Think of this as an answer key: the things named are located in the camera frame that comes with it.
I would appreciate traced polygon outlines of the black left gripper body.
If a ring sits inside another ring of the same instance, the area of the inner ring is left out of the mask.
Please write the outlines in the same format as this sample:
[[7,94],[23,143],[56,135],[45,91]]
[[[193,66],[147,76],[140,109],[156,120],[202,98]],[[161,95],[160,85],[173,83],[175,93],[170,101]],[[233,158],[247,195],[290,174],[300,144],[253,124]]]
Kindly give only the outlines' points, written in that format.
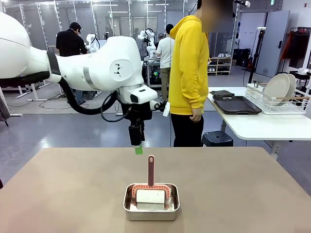
[[131,121],[131,123],[152,119],[152,111],[149,102],[143,104],[121,103],[121,109],[122,113],[125,115],[125,119]]

